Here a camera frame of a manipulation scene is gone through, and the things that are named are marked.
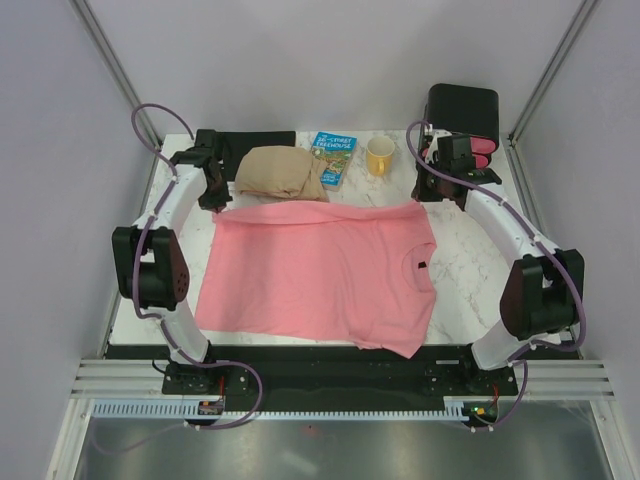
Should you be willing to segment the black pink drawer unit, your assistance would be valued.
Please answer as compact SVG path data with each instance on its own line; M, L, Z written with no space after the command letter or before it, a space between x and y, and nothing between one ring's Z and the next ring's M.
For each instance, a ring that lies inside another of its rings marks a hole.
M468 135L476 167L490 165L499 147L499 95L495 90L438 83L428 91L424 115L435 130Z

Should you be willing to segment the yellow mug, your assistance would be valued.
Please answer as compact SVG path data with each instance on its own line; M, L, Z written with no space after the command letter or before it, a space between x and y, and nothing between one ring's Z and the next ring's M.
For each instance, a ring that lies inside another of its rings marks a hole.
M369 173L376 177L386 175L391 169L394 153L395 143L391 138L386 136L372 138L366 147Z

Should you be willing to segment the beige t shirt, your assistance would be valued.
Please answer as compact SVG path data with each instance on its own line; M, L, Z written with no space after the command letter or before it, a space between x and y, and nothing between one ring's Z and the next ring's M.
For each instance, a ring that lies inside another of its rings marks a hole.
M284 200L328 202L321 182L326 167L324 160L300 147L256 147L239 164L235 191Z

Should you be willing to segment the pink t shirt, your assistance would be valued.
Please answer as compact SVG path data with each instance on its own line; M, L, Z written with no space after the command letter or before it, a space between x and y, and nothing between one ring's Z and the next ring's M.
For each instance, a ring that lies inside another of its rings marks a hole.
M426 209L312 201L215 215L195 320L206 331L351 342L404 358L436 302Z

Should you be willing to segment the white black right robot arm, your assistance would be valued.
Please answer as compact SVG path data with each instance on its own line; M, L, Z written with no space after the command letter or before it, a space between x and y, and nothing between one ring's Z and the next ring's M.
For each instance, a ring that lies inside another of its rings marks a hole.
M458 368L467 392L483 392L494 371L535 348L575 352L586 337L583 256L549 240L508 200L501 178L477 168L470 136L423 126L407 144L417 163L417 200L450 200L489 236L510 265L498 322L470 346Z

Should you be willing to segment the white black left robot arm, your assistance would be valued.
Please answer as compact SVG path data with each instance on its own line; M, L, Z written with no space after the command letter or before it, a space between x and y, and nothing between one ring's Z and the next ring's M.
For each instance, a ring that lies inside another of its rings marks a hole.
M214 364L213 347L187 302L190 273L179 234L193 207L219 212L231 200L221 135L199 129L194 145L161 160L170 177L155 204L133 225L112 233L116 278L136 315L156 323L169 348L165 395L224 395L229 369Z

